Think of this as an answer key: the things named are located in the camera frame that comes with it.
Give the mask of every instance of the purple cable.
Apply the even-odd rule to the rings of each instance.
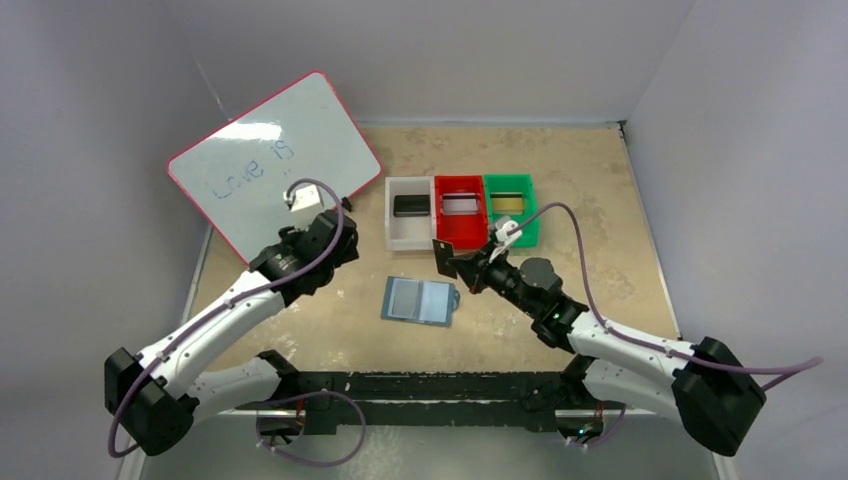
[[[244,300],[248,297],[256,295],[257,293],[264,292],[265,290],[268,290],[268,289],[271,289],[271,288],[279,287],[280,285],[289,283],[292,280],[295,280],[297,278],[302,277],[303,275],[308,273],[310,270],[315,268],[318,264],[323,262],[324,259],[327,258],[330,255],[330,253],[333,251],[333,249],[336,248],[336,244],[339,243],[339,239],[342,236],[342,229],[340,227],[344,224],[344,211],[343,211],[343,208],[342,208],[342,201],[339,199],[339,196],[336,195],[336,192],[334,192],[333,189],[331,189],[326,183],[318,181],[318,180],[314,180],[314,179],[311,179],[311,178],[301,178],[300,180],[296,180],[294,183],[291,184],[291,186],[289,186],[288,190],[286,191],[286,194],[288,196],[291,196],[291,193],[294,191],[294,188],[297,187],[300,184],[303,184],[303,183],[311,183],[311,184],[321,188],[322,190],[327,192],[328,195],[330,195],[330,197],[333,199],[333,202],[335,202],[335,204],[336,204],[336,211],[338,212],[338,227],[336,227],[336,233],[335,233],[335,235],[333,235],[332,240],[330,240],[330,244],[327,246],[327,248],[323,252],[321,252],[320,255],[318,255],[318,257],[315,258],[315,260],[312,260],[307,265],[305,265],[303,268],[298,269],[297,271],[295,271],[291,275],[289,275],[287,277],[283,277],[279,280],[274,280],[273,282],[266,283],[265,285],[260,285],[256,288],[252,288],[250,290],[245,290],[244,292],[241,292],[237,295],[234,295],[230,299],[230,301],[232,302],[233,305],[235,305],[238,302],[241,302],[242,300]],[[109,456],[111,456],[112,458],[122,458],[122,457],[129,455],[130,453],[132,453],[133,451],[135,451],[138,448],[138,444],[135,444],[135,445],[128,447],[126,450],[119,452],[115,449],[115,437],[117,437],[117,435],[118,435],[118,426],[121,424],[121,418],[124,416],[124,412],[126,411],[127,407],[129,406],[130,400],[135,396],[136,393],[138,393],[139,387],[141,386],[141,383],[144,381],[144,379],[146,379],[148,376],[150,376],[150,374],[153,372],[153,370],[155,370],[156,367],[158,367],[159,364],[162,363],[162,359],[167,358],[168,355],[171,352],[173,352],[181,343],[183,343],[186,338],[188,338],[191,334],[196,332],[199,328],[201,328],[202,326],[209,323],[210,320],[212,320],[217,315],[219,315],[220,313],[222,313],[223,311],[225,311],[227,309],[228,309],[227,305],[222,303],[222,304],[218,305],[217,307],[213,308],[212,310],[210,310],[209,313],[207,313],[203,317],[199,318],[196,322],[191,324],[191,326],[186,328],[181,334],[179,334],[176,338],[174,338],[174,340],[171,343],[169,343],[167,347],[162,349],[162,353],[160,355],[157,355],[157,357],[154,358],[150,362],[150,365],[148,365],[141,372],[141,374],[135,379],[135,381],[132,383],[132,385],[130,385],[129,390],[127,390],[127,393],[121,399],[121,403],[118,404],[118,408],[115,410],[115,415],[112,417],[112,425],[109,427],[109,440],[108,440],[108,445],[107,445],[107,448],[109,450]]]
[[[536,213],[530,216],[527,220],[523,221],[518,227],[514,228],[509,234],[515,233],[518,230],[524,228],[525,225],[535,220],[539,215],[545,213],[553,207],[561,207],[568,212],[568,216],[571,217],[571,222],[574,224],[574,233],[577,236],[577,250],[580,254],[580,270],[583,275],[583,288],[586,290],[586,298],[589,301],[589,308],[592,309],[592,313],[595,315],[595,318],[598,320],[598,323],[601,324],[602,327],[615,337],[624,340],[626,342],[632,343],[634,345],[644,347],[650,350],[654,350],[656,352],[660,352],[665,354],[666,349],[660,345],[655,345],[651,342],[646,342],[639,338],[633,338],[627,334],[621,333],[618,330],[614,329],[611,326],[607,325],[607,320],[601,315],[601,312],[598,310],[598,306],[595,303],[595,297],[592,295],[592,289],[589,286],[589,272],[586,267],[586,254],[583,250],[583,236],[580,234],[580,225],[577,224],[577,216],[574,215],[574,211],[571,208],[562,203],[562,202],[553,202],[545,205]],[[809,370],[819,364],[821,364],[824,360],[821,357],[813,357],[810,360],[807,360],[804,363],[800,363],[798,365],[792,365],[788,367],[773,367],[773,368],[749,368],[749,367],[737,367],[735,365],[724,365],[721,363],[710,362],[707,360],[702,360],[700,358],[693,357],[692,355],[687,355],[685,353],[678,352],[676,350],[669,350],[667,353],[669,356],[676,357],[682,360],[686,360],[688,362],[695,363],[697,365],[701,365],[703,367],[712,368],[715,370],[722,370],[725,372],[732,373],[744,373],[748,375],[780,375],[780,377],[766,383],[762,388],[763,390],[768,390],[773,388],[774,386],[782,383],[786,379],[801,373],[805,370]]]
[[[266,406],[266,407],[274,407],[274,406],[278,406],[278,405],[284,405],[286,403],[297,402],[297,401],[300,401],[300,400],[306,400],[306,399],[309,399],[309,398],[321,397],[321,396],[336,397],[340,400],[344,400],[345,402],[349,403],[350,406],[353,407],[354,410],[356,410],[356,414],[359,416],[359,422],[360,422],[360,425],[361,425],[362,428],[359,430],[359,432],[360,432],[359,433],[359,440],[356,442],[356,446],[353,447],[353,450],[351,450],[350,453],[348,453],[347,455],[345,455],[344,457],[342,457],[338,460],[333,460],[332,462],[322,462],[322,461],[318,461],[318,460],[309,460],[309,459],[306,459],[306,458],[298,457],[296,455],[292,455],[291,453],[288,453],[284,450],[280,450],[277,447],[273,447],[273,446],[269,445],[268,443],[266,443],[262,439],[262,431],[261,431],[261,428],[259,426],[259,420],[262,418],[261,416],[256,419],[256,436],[257,436],[257,438],[259,438],[259,444],[257,445],[257,447],[259,447],[261,445],[261,446],[265,447],[265,449],[267,449],[268,451],[270,451],[272,453],[276,453],[277,455],[279,455],[281,457],[288,458],[289,460],[295,461],[297,463],[300,463],[300,464],[303,464],[303,465],[306,465],[306,466],[309,466],[309,467],[335,467],[336,465],[341,465],[341,464],[347,462],[348,460],[350,460],[351,458],[353,458],[357,453],[359,453],[359,449],[362,448],[362,444],[365,442],[365,414],[362,413],[362,409],[359,408],[359,405],[357,405],[356,402],[354,402],[353,399],[351,399],[350,397],[348,397],[346,395],[342,395],[341,393],[338,393],[338,392],[331,392],[329,390],[321,390],[319,392],[304,393],[303,395],[298,395],[296,397],[291,397],[291,398],[284,398],[282,400],[271,400],[271,401],[268,401],[268,402],[261,402],[260,405],[263,405],[263,406]]]

